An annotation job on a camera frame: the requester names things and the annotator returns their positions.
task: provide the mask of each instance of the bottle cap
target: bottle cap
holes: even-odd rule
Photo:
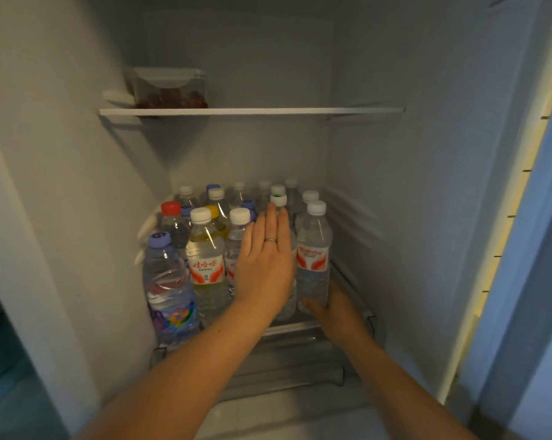
[[[171,243],[172,239],[170,238],[170,234],[167,232],[154,233],[148,237],[148,245],[153,249],[161,249]]]
[[[327,211],[327,204],[322,200],[313,200],[307,204],[306,210],[312,216],[322,216]]]
[[[211,221],[211,211],[206,207],[195,208],[190,212],[190,220],[195,224],[206,224]]]
[[[176,200],[170,200],[162,204],[162,214],[164,216],[179,216],[181,215],[180,203]]]
[[[235,225],[245,225],[251,221],[251,213],[247,208],[234,208],[229,213],[229,219]]]
[[[219,217],[219,207],[216,205],[206,205],[205,208],[211,211],[211,217],[217,219]]]
[[[184,205],[184,207],[182,207],[182,215],[183,216],[190,216],[190,212],[192,211],[192,205]]]
[[[241,206],[248,210],[255,210],[255,201],[253,199],[244,199],[243,202],[241,202]]]
[[[191,195],[192,193],[194,193],[194,188],[192,188],[190,185],[180,187],[181,195]]]
[[[311,202],[313,200],[319,200],[319,192],[315,190],[306,190],[302,193],[302,202]]]
[[[225,192],[222,188],[211,188],[208,191],[208,197],[213,200],[221,200],[225,197]]]
[[[272,185],[272,194],[273,195],[285,195],[286,187],[284,185]]]
[[[286,195],[271,195],[270,202],[272,202],[276,207],[286,207],[288,198]]]

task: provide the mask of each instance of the container lid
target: container lid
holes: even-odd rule
[[[272,202],[276,207],[286,207],[288,198],[286,195],[271,195],[270,202]]]
[[[208,197],[215,200],[221,200],[225,197],[225,192],[222,188],[211,188],[208,191]]]
[[[284,185],[272,185],[272,194],[273,195],[285,195],[286,187]]]
[[[319,200],[319,192],[315,190],[306,190],[302,193],[302,202],[311,202],[312,200]]]
[[[190,219],[195,224],[206,224],[211,221],[211,211],[206,207],[195,208],[190,212]]]
[[[229,213],[229,219],[235,225],[245,225],[251,221],[251,213],[247,208],[234,208]]]
[[[313,200],[307,204],[306,210],[312,216],[322,216],[327,211],[327,204],[322,200]]]
[[[154,233],[148,237],[148,245],[153,249],[161,249],[171,243],[172,239],[167,232]]]
[[[170,200],[162,204],[162,214],[164,216],[179,216],[182,214],[180,203],[176,200]]]
[[[244,199],[241,202],[241,206],[243,208],[247,208],[248,210],[255,210],[255,201],[253,199]]]
[[[190,216],[191,211],[192,211],[192,205],[184,205],[182,207],[183,216]]]
[[[180,88],[192,79],[208,80],[207,74],[195,68],[128,68],[126,77],[139,78],[158,88]]]
[[[205,208],[211,211],[211,217],[213,219],[217,219],[219,217],[219,207],[217,207],[216,205],[207,205]]]

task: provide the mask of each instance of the colorful bottle label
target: colorful bottle label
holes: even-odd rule
[[[206,259],[191,259],[188,262],[194,284],[214,284],[225,279],[223,256]]]
[[[314,272],[326,272],[329,268],[329,248],[298,246],[296,250],[298,267]]]
[[[189,330],[198,325],[197,305],[191,300],[188,305],[181,307],[166,307],[155,310],[150,306],[150,316],[156,332],[170,331],[174,333]]]
[[[236,263],[237,259],[225,258],[225,267],[227,269],[227,280],[234,284],[236,281]]]

